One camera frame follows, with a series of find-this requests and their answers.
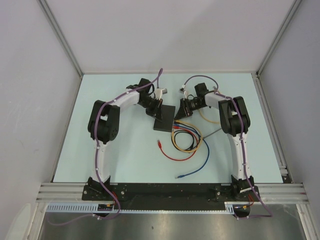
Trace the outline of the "black network switch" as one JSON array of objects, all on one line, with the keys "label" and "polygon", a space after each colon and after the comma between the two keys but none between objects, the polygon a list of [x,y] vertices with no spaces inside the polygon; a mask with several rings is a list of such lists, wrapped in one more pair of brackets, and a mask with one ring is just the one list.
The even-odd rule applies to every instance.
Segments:
[{"label": "black network switch", "polygon": [[153,124],[154,131],[170,133],[174,124],[176,107],[173,105],[162,105],[161,116],[162,120],[155,120]]}]

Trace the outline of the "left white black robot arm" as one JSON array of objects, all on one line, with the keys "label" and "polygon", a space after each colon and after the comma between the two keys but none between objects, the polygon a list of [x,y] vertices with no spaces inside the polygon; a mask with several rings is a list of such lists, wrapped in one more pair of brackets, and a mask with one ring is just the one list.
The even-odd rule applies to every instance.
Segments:
[{"label": "left white black robot arm", "polygon": [[161,121],[162,96],[166,93],[167,89],[141,78],[138,84],[127,86],[125,92],[115,99],[95,101],[87,126],[90,137],[96,143],[93,174],[87,184],[98,199],[105,200],[111,193],[111,188],[108,186],[111,174],[107,170],[105,153],[109,142],[119,133],[120,114],[130,106],[140,105],[145,108],[148,116]]}]

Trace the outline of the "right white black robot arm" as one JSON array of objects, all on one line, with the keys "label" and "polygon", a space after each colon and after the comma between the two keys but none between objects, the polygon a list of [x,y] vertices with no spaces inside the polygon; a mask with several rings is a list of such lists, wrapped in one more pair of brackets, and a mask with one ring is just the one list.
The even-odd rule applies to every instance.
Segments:
[{"label": "right white black robot arm", "polygon": [[175,121],[188,118],[193,111],[205,107],[218,109],[222,131],[227,135],[232,156],[231,196],[242,201],[254,187],[254,178],[247,160],[247,133],[251,120],[243,97],[229,97],[217,90],[208,90],[205,83],[195,87],[196,97],[180,99]]}]

